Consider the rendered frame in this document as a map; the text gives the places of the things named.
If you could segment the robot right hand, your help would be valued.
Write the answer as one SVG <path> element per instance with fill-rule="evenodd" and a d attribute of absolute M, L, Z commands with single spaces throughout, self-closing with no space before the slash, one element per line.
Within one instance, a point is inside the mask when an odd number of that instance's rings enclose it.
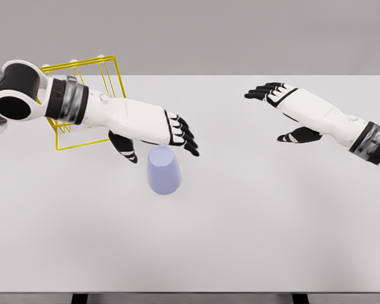
<path fill-rule="evenodd" d="M 256 86 L 245 95 L 247 99 L 257 99 L 271 105 L 286 117 L 303 126 L 280 135 L 277 140 L 282 143 L 310 143 L 322 138 L 322 134 L 310 128 L 309 114 L 305 108 L 310 101 L 310 93 L 281 82 L 269 82 Z"/>

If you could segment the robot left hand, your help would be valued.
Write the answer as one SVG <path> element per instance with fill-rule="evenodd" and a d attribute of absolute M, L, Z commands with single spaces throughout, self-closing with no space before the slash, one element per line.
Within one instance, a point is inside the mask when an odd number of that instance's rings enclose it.
<path fill-rule="evenodd" d="M 193 156 L 200 155 L 188 123 L 178 114 L 152 104 L 130 105 L 128 114 L 117 118 L 116 124 L 108 131 L 108 137 L 117 152 L 132 163 L 137 163 L 134 140 L 177 146 Z"/>

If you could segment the light purple cup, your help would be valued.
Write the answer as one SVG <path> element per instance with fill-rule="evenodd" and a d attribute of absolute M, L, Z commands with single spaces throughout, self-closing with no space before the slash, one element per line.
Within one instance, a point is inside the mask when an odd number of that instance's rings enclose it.
<path fill-rule="evenodd" d="M 181 171 L 174 152 L 157 146 L 148 155 L 148 184 L 158 194 L 170 194 L 181 184 Z"/>

